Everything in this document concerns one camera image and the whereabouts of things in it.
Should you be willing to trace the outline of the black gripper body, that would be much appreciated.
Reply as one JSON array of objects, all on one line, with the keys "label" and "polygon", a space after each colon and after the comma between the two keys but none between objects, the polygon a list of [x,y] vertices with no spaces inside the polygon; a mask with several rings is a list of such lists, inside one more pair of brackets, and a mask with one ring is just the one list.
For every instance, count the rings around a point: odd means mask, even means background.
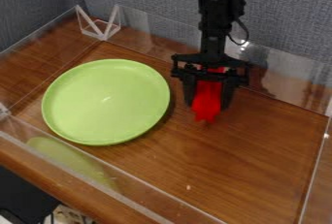
[{"label": "black gripper body", "polygon": [[185,86],[196,86],[200,81],[228,80],[233,80],[236,85],[249,84],[251,64],[227,54],[221,58],[203,53],[174,54],[172,60],[172,76],[178,78]]}]

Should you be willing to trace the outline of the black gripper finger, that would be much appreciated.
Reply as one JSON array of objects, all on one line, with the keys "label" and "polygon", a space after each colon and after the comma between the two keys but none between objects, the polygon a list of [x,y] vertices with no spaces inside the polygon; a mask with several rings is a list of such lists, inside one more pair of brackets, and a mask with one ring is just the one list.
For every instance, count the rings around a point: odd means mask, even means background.
[{"label": "black gripper finger", "polygon": [[223,103],[221,103],[223,110],[227,110],[229,108],[236,88],[237,88],[237,83],[235,81],[227,81],[224,83]]},{"label": "black gripper finger", "polygon": [[196,77],[195,75],[185,75],[184,77],[184,93],[185,93],[185,102],[192,106],[192,102],[196,95]]}]

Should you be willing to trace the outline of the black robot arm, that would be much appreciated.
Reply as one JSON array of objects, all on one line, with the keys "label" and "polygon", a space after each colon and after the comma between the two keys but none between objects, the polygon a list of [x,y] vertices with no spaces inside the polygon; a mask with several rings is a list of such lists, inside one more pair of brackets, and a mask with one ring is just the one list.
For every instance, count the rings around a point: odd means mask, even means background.
[{"label": "black robot arm", "polygon": [[200,52],[172,56],[172,76],[184,84],[185,102],[189,106],[193,106],[201,82],[216,82],[223,86],[217,93],[217,106],[221,111],[229,108],[235,89],[249,83],[251,64],[227,54],[227,39],[240,46],[231,36],[232,24],[236,22],[245,34],[249,34],[240,20],[245,4],[245,0],[199,0]]}]

